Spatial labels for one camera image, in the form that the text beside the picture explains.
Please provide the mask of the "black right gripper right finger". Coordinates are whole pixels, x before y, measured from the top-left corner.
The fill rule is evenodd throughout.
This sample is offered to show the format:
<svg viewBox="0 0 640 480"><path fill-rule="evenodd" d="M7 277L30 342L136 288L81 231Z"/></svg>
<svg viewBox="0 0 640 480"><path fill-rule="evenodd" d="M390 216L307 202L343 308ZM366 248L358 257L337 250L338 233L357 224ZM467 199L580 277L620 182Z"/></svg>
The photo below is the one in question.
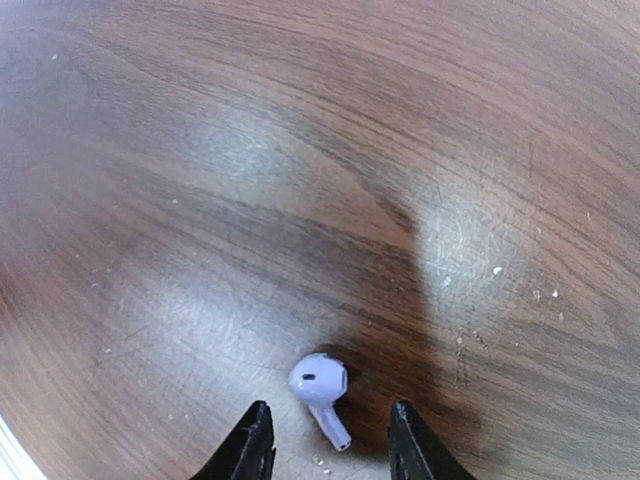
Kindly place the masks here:
<svg viewBox="0 0 640 480"><path fill-rule="evenodd" d="M406 400L391 407L388 440L393 480L475 480Z"/></svg>

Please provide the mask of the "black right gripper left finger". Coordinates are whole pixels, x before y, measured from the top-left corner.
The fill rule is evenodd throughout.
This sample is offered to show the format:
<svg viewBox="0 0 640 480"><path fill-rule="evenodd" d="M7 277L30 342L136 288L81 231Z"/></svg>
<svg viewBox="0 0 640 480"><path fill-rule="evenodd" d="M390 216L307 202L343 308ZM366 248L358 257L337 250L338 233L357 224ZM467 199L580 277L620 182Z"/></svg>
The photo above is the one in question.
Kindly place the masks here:
<svg viewBox="0 0 640 480"><path fill-rule="evenodd" d="M270 480L275 454L271 409L257 400L191 480Z"/></svg>

